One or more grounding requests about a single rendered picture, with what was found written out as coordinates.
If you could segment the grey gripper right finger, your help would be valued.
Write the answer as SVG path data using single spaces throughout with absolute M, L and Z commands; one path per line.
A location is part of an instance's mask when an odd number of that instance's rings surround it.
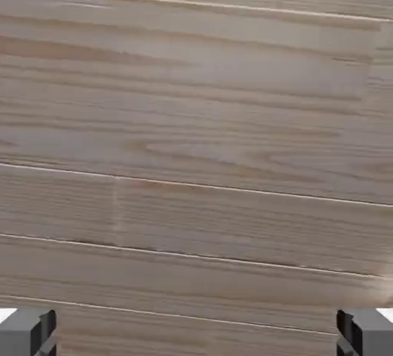
M 336 356 L 393 356 L 393 308 L 339 309 L 336 327 Z

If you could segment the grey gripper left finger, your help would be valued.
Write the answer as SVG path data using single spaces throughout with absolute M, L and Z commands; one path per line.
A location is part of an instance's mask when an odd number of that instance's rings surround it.
M 0 356 L 57 356 L 51 308 L 0 308 Z

